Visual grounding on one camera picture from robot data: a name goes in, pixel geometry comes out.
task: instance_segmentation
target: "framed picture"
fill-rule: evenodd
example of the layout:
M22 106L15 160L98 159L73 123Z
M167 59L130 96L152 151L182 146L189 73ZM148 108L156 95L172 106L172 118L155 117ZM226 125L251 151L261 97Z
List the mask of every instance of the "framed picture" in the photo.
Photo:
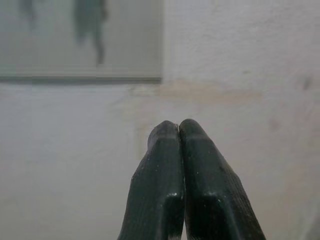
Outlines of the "framed picture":
M157 79L161 0L0 0L0 78Z

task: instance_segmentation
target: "white wall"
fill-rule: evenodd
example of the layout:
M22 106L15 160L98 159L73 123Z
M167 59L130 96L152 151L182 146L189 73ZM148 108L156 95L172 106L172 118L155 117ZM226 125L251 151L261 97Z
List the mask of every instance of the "white wall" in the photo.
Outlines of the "white wall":
M319 212L317 0L167 0L158 86L0 86L0 236L116 239L162 120L199 121L269 240Z

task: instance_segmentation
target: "dark figure in painting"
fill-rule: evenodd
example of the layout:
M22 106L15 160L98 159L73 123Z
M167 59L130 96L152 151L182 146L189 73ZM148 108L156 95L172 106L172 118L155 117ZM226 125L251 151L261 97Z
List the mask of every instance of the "dark figure in painting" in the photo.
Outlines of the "dark figure in painting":
M107 19L107 0L74 0L74 27L78 42L81 44L89 35L97 53L96 64L105 59L103 43L103 23Z
M30 28L33 29L37 18L35 0L19 0L19 9L29 22Z

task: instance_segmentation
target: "textured grip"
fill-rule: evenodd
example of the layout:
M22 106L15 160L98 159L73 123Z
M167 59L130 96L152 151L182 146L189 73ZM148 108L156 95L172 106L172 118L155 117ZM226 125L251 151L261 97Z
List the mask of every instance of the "textured grip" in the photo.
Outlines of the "textured grip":
M194 120L179 126L189 240L264 240L241 181Z
M150 134L134 173L118 240L180 239L184 223L184 176L178 126L169 121Z

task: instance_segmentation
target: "beige stain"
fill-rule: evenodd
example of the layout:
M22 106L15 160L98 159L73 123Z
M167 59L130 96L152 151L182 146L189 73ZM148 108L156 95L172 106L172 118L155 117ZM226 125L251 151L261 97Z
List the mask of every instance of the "beige stain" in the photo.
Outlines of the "beige stain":
M137 86L131 89L133 97L163 97L202 104L238 104L260 100L262 93L254 90L230 90L212 83L177 81L158 86Z

